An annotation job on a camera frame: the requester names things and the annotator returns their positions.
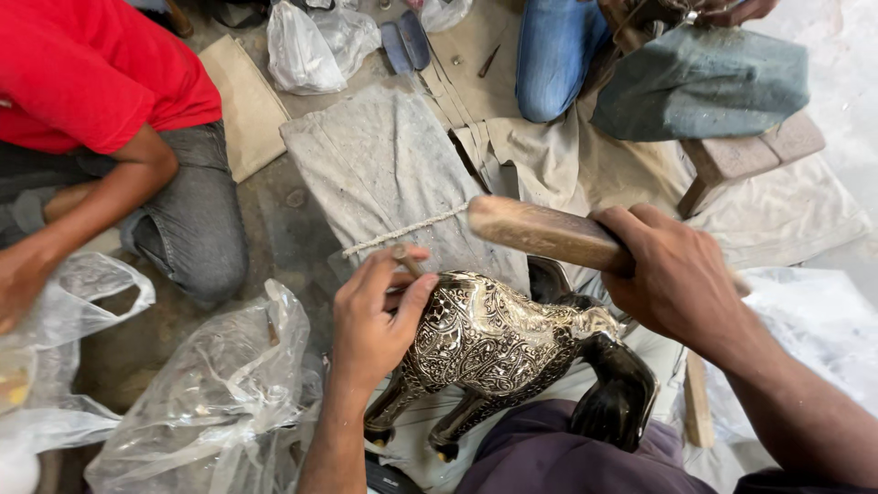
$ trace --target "engraved metal horse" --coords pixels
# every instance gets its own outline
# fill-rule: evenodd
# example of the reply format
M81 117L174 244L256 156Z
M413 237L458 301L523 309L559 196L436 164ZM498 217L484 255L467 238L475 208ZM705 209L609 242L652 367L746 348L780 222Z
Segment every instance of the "engraved metal horse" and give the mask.
M366 411L365 438L383 446L409 405L455 384L464 398L428 439L452 461L473 426L537 396L582 357L598 381L579 400L570 431L637 449L659 389L655 376L597 300L550 296L552 303L538 303L475 272L439 273L412 346Z

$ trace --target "rope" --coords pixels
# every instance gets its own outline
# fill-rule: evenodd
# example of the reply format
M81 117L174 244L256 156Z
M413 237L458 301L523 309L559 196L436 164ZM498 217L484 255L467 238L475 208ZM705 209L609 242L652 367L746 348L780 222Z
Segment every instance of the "rope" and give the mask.
M408 233L410 231L422 229L422 228L428 227L434 223L441 222L442 220L447 220L451 216L454 216L455 214L463 213L463 211L466 210L466 208L469 206L470 206L470 202L466 201L464 204L461 204L460 206L455 207L454 209L452 209L450 211L446 211L442 214L437 214L436 216L433 216L432 218L427 218L423 222L417 222L413 225L408 225L405 228L401 228L398 230L394 230L390 233L385 233L383 235L376 236L375 238L371 239L368 242L358 243L357 245L354 245L353 247L351 247L349 249L345 249L344 252L342 252L342 257L349 258L350 256L356 254L357 252L359 252L363 249L368 249L369 247L374 247L374 246L379 245L381 243L387 242L388 240L391 240L393 238L399 238L401 236L404 236L406 233Z

